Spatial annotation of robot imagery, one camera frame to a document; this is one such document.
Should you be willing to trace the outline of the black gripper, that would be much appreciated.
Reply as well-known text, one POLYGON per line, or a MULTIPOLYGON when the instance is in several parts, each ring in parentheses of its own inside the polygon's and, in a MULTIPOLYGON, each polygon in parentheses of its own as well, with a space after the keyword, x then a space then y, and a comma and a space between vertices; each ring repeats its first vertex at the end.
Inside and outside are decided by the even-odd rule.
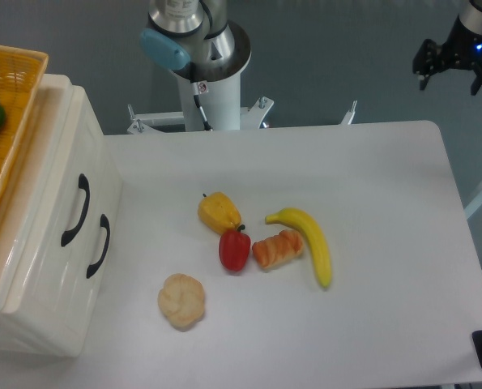
POLYGON ((482 20, 469 28, 458 17, 441 48, 426 39, 412 60, 412 73, 418 78, 421 91, 433 75, 449 69, 474 71, 476 77, 470 92, 472 96, 478 93, 482 87, 482 20))

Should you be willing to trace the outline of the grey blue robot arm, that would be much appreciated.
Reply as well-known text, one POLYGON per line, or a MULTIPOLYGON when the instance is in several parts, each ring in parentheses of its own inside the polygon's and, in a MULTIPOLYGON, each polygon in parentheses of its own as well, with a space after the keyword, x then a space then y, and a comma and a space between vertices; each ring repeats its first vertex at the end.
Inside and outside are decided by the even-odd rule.
MULTIPOLYGON (((226 79, 251 56, 250 39, 228 20, 225 1, 151 1, 139 42, 154 63, 190 82, 226 79)), ((433 75, 449 69, 473 71, 471 94, 480 90, 482 1, 466 1, 446 41, 424 40, 412 61, 421 89, 433 75)))

